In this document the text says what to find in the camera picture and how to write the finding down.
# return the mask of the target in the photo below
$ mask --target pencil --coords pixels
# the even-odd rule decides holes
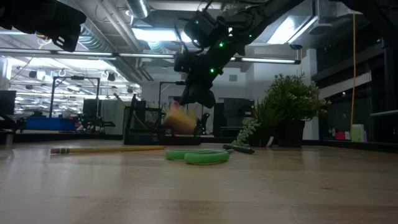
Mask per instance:
[[[164,146],[133,146],[133,147],[102,147],[102,148],[60,148],[51,149],[51,154],[69,153],[97,153],[97,152],[132,152],[132,151],[151,151],[163,150]]]

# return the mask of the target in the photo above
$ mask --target potted plant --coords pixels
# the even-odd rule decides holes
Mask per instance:
[[[257,101],[254,107],[254,117],[243,120],[243,129],[232,144],[243,146],[247,142],[250,146],[269,147],[274,141],[275,127],[283,120],[272,102],[265,97],[261,103]]]
[[[249,135],[254,134],[256,128],[260,126],[256,118],[245,118],[243,119],[242,124],[243,129],[240,130],[236,140],[232,142],[232,145],[234,146],[244,146],[244,143]]]
[[[274,142],[275,127],[283,120],[284,115],[265,97],[254,107],[254,117],[260,126],[248,137],[248,144],[256,147],[269,147]]]
[[[318,98],[315,82],[306,85],[305,74],[275,76],[267,90],[267,99],[284,117],[277,128],[279,146],[301,147],[305,121],[325,114],[326,100]]]

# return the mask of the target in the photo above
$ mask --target green plant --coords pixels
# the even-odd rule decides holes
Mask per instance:
[[[261,103],[257,100],[254,117],[262,127],[275,127],[284,119],[284,114],[280,113],[280,110],[273,106],[266,96]]]
[[[326,100],[319,100],[319,88],[315,82],[306,85],[303,82],[305,74],[275,76],[267,90],[267,100],[273,108],[279,111],[284,119],[309,120],[327,113]]]
[[[243,129],[240,130],[236,140],[232,142],[234,146],[244,146],[244,142],[256,131],[256,127],[260,126],[260,123],[255,118],[245,118],[243,121]]]

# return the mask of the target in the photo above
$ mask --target plant pot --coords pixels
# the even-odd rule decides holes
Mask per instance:
[[[274,142],[274,136],[274,127],[257,127],[256,131],[249,135],[248,144],[251,147],[269,147]]]
[[[281,147],[301,147],[305,121],[288,120],[279,124],[277,143]]]

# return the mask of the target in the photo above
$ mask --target orange cable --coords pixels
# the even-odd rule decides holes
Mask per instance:
[[[354,86],[353,86],[353,99],[351,101],[351,129],[349,138],[353,139],[353,123],[354,123],[354,102],[355,102],[355,83],[356,83],[356,18],[355,12],[353,13],[353,58],[354,58]]]

